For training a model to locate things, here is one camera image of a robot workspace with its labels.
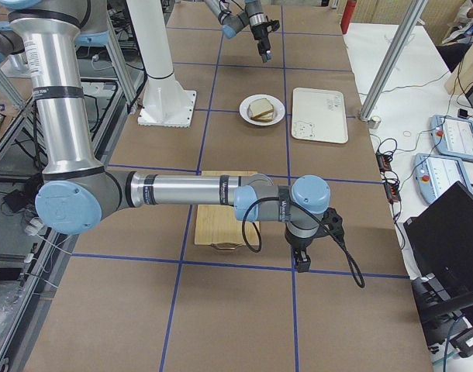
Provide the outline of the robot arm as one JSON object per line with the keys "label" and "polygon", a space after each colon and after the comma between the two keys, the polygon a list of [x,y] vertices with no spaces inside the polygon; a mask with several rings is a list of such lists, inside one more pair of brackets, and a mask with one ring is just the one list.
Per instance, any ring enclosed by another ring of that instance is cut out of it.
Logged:
{"label": "robot arm", "polygon": [[209,0],[204,3],[218,19],[223,35],[227,39],[234,38],[247,26],[254,40],[257,42],[257,50],[264,63],[272,58],[269,34],[280,28],[280,21],[269,19],[264,13],[261,1],[250,0],[244,2],[244,7],[236,14],[230,9],[228,1]]}
{"label": "robot arm", "polygon": [[307,247],[329,234],[330,188],[306,175],[277,186],[251,176],[168,176],[107,171],[94,154],[75,47],[87,36],[108,40],[104,1],[6,1],[12,31],[21,39],[47,153],[35,206],[51,229],[76,235],[112,213],[141,205],[228,205],[241,222],[285,224],[295,269],[310,267]]}

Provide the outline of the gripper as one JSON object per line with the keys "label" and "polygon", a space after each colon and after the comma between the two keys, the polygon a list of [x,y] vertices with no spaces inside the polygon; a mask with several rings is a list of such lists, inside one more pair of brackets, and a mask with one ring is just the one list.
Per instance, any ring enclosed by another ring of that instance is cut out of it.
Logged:
{"label": "gripper", "polygon": [[306,238],[293,236],[293,256],[295,261],[296,271],[298,273],[309,272],[311,259],[307,253],[307,248],[313,243],[316,236]]}
{"label": "gripper", "polygon": [[279,29],[278,20],[257,20],[250,19],[250,29],[254,39],[257,41],[257,50],[261,54],[262,61],[267,63],[272,58],[271,43],[269,41],[269,34]]}

